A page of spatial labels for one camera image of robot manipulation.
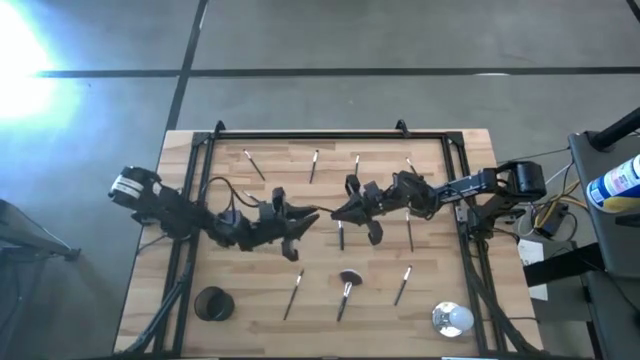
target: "black cup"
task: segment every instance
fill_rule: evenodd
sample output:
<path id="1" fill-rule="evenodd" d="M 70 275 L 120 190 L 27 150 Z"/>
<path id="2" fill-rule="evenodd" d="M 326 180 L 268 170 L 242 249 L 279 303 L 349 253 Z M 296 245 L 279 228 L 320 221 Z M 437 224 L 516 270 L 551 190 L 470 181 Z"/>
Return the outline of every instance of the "black cup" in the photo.
<path id="1" fill-rule="evenodd" d="M 196 315 L 204 321 L 225 321 L 233 314 L 234 308 L 231 295 L 216 286 L 202 290 L 193 303 Z"/>

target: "wooden tabletop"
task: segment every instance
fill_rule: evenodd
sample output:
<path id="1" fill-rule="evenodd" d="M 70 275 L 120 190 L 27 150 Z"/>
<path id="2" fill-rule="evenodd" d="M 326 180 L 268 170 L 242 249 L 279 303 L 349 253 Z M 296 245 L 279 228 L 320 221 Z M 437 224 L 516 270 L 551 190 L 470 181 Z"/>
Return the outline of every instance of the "wooden tabletop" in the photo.
<path id="1" fill-rule="evenodd" d="M 486 130 L 461 130 L 472 173 L 495 167 Z M 181 187 L 184 181 L 193 132 L 167 133 L 158 166 L 163 183 Z M 266 177 L 263 181 L 243 154 L 247 149 Z M 315 150 L 319 150 L 313 184 L 309 175 Z M 384 189 L 392 172 L 409 170 L 409 157 L 426 181 L 446 181 L 442 148 L 435 140 L 228 140 L 216 141 L 211 176 L 224 176 L 238 190 L 269 200 L 274 187 L 282 186 L 287 200 L 298 206 L 337 208 L 347 195 L 344 180 L 353 173 L 360 155 L 361 183 L 375 180 Z M 202 157 L 194 181 L 197 197 Z M 456 162 L 457 177 L 460 167 Z M 212 183 L 207 194 L 209 208 L 224 209 L 229 190 Z M 255 209 L 238 204 L 249 219 Z M 477 355 L 473 331 L 455 339 L 437 333 L 431 311 L 441 301 L 468 306 L 452 206 L 443 207 L 431 221 L 412 219 L 415 252 L 409 249 L 405 212 L 380 217 L 384 239 L 372 247 L 367 228 L 345 224 L 345 250 L 340 251 L 337 224 L 327 213 L 295 242 L 300 260 L 289 262 L 280 254 L 280 242 L 256 248 L 253 253 L 223 249 L 203 232 L 191 289 L 191 302 L 208 286 L 230 293 L 236 304 L 224 322 L 198 319 L 190 304 L 183 356 L 462 356 Z M 146 228 L 141 244 L 160 234 Z M 489 256 L 500 305 L 510 317 L 533 317 L 522 265 L 514 240 L 496 233 L 489 241 Z M 170 253 L 170 240 L 145 249 L 136 259 L 124 308 L 116 349 L 130 345 L 148 324 L 161 301 Z M 397 307 L 394 298 L 407 266 L 413 272 Z M 289 318 L 283 315 L 300 269 L 305 269 Z M 344 317 L 336 322 L 343 284 L 338 274 L 357 270 L 364 284 L 354 287 Z M 167 344 L 173 339 L 176 310 L 169 323 Z M 476 315 L 476 321 L 483 321 Z M 534 346 L 542 348 L 537 323 L 514 320 L 515 326 Z M 490 326 L 485 321 L 488 337 Z"/>

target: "black metal frame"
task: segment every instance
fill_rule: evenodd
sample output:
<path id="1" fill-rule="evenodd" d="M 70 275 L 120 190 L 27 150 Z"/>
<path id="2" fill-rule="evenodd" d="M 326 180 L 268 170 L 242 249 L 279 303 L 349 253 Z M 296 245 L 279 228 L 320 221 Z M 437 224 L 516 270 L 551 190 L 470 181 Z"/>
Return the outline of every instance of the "black metal frame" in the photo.
<path id="1" fill-rule="evenodd" d="M 206 198 L 206 192 L 203 191 L 203 187 L 206 186 L 209 178 L 210 170 L 213 163 L 213 150 L 215 141 L 217 140 L 252 140 L 252 139 L 309 139 L 309 140 L 337 140 L 337 139 L 425 139 L 440 141 L 442 145 L 443 157 L 445 168 L 447 172 L 447 178 L 449 181 L 456 179 L 452 146 L 458 152 L 462 176 L 470 175 L 469 163 L 467 160 L 466 150 L 464 146 L 464 139 L 461 132 L 409 132 L 406 124 L 402 120 L 398 121 L 396 125 L 397 130 L 390 131 L 339 131 L 339 132 L 298 132 L 298 131 L 286 131 L 286 132 L 226 132 L 224 124 L 219 121 L 215 127 L 214 132 L 196 132 L 193 135 L 191 144 L 191 153 L 189 155 L 189 163 L 187 166 L 187 172 L 184 181 L 183 194 L 185 197 L 189 197 L 191 188 L 193 186 L 194 174 L 196 170 L 196 163 L 198 160 L 200 148 L 206 146 L 202 175 L 200 179 L 200 187 L 198 191 L 198 203 L 204 204 Z M 559 357 L 553 355 L 547 355 L 542 353 L 526 353 L 528 348 L 526 345 L 519 344 L 518 341 L 513 341 L 514 336 L 510 336 L 515 348 L 523 353 L 509 352 L 506 346 L 505 329 L 500 324 L 507 324 L 507 334 L 514 334 L 514 327 L 499 307 L 497 302 L 495 287 L 493 284 L 493 277 L 491 274 L 491 267 L 489 264 L 489 257 L 486 248 L 479 244 L 478 239 L 476 243 L 478 245 L 477 251 L 480 261 L 481 278 L 477 274 L 474 265 L 471 261 L 470 254 L 470 238 L 466 231 L 466 223 L 458 219 L 454 211 L 454 221 L 458 230 L 458 238 L 460 243 L 460 251 L 462 254 L 462 265 L 464 268 L 465 279 L 467 283 L 467 292 L 469 296 L 469 303 L 471 311 L 474 314 L 480 314 L 478 318 L 482 318 L 482 309 L 480 307 L 479 297 L 483 299 L 490 311 L 490 320 L 492 321 L 492 330 L 494 338 L 496 339 L 496 350 L 489 349 L 487 344 L 487 336 L 482 321 L 477 321 L 474 324 L 474 334 L 476 343 L 478 346 L 478 352 L 480 356 L 491 356 L 496 359 L 573 359 L 568 357 Z M 153 323 L 157 322 L 157 326 L 152 331 L 145 330 L 146 335 L 155 336 L 155 342 L 151 353 L 143 353 L 138 350 L 136 353 L 120 353 L 114 354 L 115 358 L 180 358 L 182 352 L 182 345 L 184 340 L 184 331 L 187 321 L 187 310 L 189 305 L 189 295 L 191 292 L 191 284 L 193 280 L 193 273 L 195 269 L 195 260 L 198 251 L 199 231 L 194 229 L 191 236 L 184 241 L 174 242 L 169 260 L 169 266 L 167 270 L 167 276 L 165 281 L 165 288 L 163 294 L 163 303 L 161 310 L 163 314 L 156 315 Z M 188 253 L 185 262 L 185 270 L 180 279 L 176 282 L 176 276 L 178 272 L 178 263 L 180 254 L 184 244 L 188 244 Z M 165 336 L 166 325 L 168 315 L 176 302 L 178 296 L 176 292 L 179 292 L 180 304 L 178 307 L 178 317 L 176 321 L 176 331 L 172 342 L 171 350 L 165 350 Z"/>

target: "wooden table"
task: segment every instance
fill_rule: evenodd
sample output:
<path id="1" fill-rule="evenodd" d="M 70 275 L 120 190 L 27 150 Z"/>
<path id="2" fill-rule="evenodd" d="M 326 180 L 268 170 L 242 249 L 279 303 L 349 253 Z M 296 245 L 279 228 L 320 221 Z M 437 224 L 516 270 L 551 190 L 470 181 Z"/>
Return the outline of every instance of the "wooden table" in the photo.
<path id="1" fill-rule="evenodd" d="M 462 131 L 472 173 L 495 167 L 488 131 Z M 192 134 L 167 133 L 158 166 L 165 185 L 182 186 Z M 246 159 L 243 149 L 252 154 L 266 182 Z M 310 185 L 316 149 L 320 150 L 319 159 Z M 411 139 L 217 140 L 211 175 L 224 176 L 238 191 L 248 191 L 259 199 L 269 200 L 271 190 L 283 186 L 288 201 L 294 205 L 337 208 L 347 200 L 344 180 L 353 173 L 357 154 L 360 154 L 358 177 L 363 184 L 375 180 L 386 188 L 392 172 L 409 169 L 406 157 L 411 158 L 428 183 L 437 185 L 446 181 L 441 144 Z M 197 197 L 199 179 L 200 174 L 196 173 L 192 199 Z M 221 211 L 228 201 L 229 191 L 224 184 L 215 182 L 209 186 L 208 204 L 212 211 Z M 254 209 L 239 207 L 250 219 L 257 218 Z M 344 251 L 339 249 L 336 223 L 327 213 L 321 213 L 302 241 L 295 242 L 300 261 L 294 263 L 280 255 L 279 241 L 256 248 L 253 253 L 240 252 L 237 248 L 222 249 L 202 233 L 191 302 L 203 288 L 215 285 L 233 296 L 236 309 L 227 321 L 204 322 L 195 316 L 190 304 L 183 356 L 477 355 L 472 331 L 448 339 L 431 324 L 431 311 L 439 302 L 469 305 L 452 212 L 452 206 L 445 206 L 429 222 L 412 220 L 416 247 L 413 253 L 409 249 L 404 211 L 379 218 L 385 234 L 376 247 L 369 244 L 366 227 L 345 224 Z M 157 227 L 146 228 L 141 244 L 158 235 Z M 130 345 L 157 311 L 170 248 L 170 241 L 160 242 L 137 257 L 116 349 Z M 498 300 L 506 314 L 535 316 L 513 239 L 496 233 L 490 240 L 489 256 Z M 409 264 L 413 265 L 413 272 L 399 305 L 394 307 L 393 300 Z M 305 269 L 305 275 L 289 318 L 283 321 L 301 268 Z M 360 272 L 364 284 L 353 289 L 342 322 L 337 323 L 343 291 L 338 274 L 345 268 Z M 483 319 L 476 316 L 476 321 Z M 530 343 L 542 348 L 535 321 L 513 322 Z M 167 343 L 173 339 L 174 324 L 175 318 L 170 319 Z M 488 337 L 489 324 L 485 322 Z"/>

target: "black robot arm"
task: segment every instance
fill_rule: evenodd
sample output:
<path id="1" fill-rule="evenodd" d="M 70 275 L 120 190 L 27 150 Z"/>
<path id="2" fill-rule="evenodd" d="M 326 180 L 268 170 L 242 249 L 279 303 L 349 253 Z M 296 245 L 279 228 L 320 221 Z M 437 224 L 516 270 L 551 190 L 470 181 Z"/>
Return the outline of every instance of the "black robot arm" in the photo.
<path id="1" fill-rule="evenodd" d="M 164 186 L 158 174 L 139 167 L 125 167 L 116 179 L 109 197 L 113 202 L 135 210 L 132 218 L 157 219 L 161 229 L 172 239 L 189 237 L 191 230 L 199 228 L 222 247 L 238 245 L 242 251 L 282 238 L 282 255 L 290 261 L 298 260 L 293 240 L 302 235 L 319 218 L 316 208 L 294 207 L 286 202 L 285 192 L 276 188 L 272 202 L 259 202 L 259 216 L 255 222 L 229 206 L 214 214 L 206 206 L 190 202 L 177 190 Z"/>
<path id="2" fill-rule="evenodd" d="M 467 214 L 471 233 L 491 236 L 495 220 L 521 202 L 533 202 L 546 195 L 540 165 L 530 162 L 510 162 L 497 168 L 480 170 L 476 175 L 429 186 L 422 176 L 401 171 L 393 174 L 393 184 L 381 191 L 375 182 L 364 185 L 355 175 L 346 179 L 349 201 L 331 214 L 333 220 L 367 225 L 372 245 L 382 241 L 383 230 L 375 216 L 400 208 L 408 208 L 414 216 L 429 220 L 444 204 L 478 194 L 495 194 L 484 205 L 473 206 Z"/>

